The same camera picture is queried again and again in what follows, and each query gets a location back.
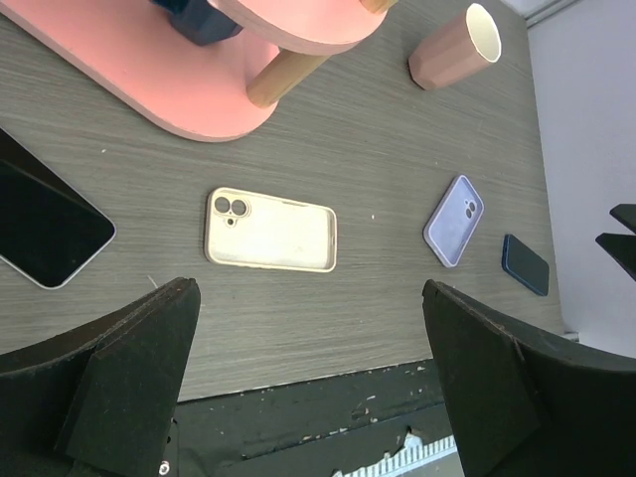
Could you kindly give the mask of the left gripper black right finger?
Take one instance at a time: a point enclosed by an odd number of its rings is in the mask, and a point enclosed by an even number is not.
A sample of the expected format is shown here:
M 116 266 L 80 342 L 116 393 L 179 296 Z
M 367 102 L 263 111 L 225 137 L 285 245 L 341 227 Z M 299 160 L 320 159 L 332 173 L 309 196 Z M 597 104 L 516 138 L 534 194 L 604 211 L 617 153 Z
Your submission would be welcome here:
M 634 359 L 432 279 L 422 307 L 465 475 L 634 475 Z

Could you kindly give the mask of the lilac phone case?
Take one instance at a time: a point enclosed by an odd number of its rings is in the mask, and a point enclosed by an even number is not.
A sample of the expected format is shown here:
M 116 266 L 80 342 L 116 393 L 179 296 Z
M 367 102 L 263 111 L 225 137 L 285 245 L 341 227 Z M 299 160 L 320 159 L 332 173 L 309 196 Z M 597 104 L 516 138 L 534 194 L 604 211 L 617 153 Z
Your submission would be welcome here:
M 444 267 L 458 264 L 484 212 L 484 202 L 468 177 L 456 176 L 422 231 Z

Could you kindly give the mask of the dark blue phone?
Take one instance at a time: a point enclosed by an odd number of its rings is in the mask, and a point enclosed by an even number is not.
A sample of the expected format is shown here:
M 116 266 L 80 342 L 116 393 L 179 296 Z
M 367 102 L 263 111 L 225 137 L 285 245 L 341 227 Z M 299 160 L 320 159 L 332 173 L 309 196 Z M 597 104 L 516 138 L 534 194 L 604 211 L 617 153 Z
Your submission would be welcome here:
M 501 265 L 505 272 L 535 294 L 544 297 L 549 294 L 549 264 L 512 234 L 504 236 Z

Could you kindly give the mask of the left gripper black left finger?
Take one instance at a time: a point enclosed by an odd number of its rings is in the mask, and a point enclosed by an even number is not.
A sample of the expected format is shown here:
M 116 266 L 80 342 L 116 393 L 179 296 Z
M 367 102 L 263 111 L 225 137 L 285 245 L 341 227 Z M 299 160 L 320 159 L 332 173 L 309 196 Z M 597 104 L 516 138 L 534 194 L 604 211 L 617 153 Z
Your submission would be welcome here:
M 201 305 L 175 278 L 1 357 L 4 476 L 156 476 Z

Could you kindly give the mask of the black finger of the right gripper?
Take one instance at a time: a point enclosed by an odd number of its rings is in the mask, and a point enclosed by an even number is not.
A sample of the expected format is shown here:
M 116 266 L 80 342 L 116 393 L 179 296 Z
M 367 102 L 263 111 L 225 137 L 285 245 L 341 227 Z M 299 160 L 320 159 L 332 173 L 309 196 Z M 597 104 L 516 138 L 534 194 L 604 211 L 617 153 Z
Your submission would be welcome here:
M 603 233 L 595 241 L 631 278 L 636 278 L 636 205 L 619 204 L 610 210 L 610 215 L 627 228 L 631 235 Z

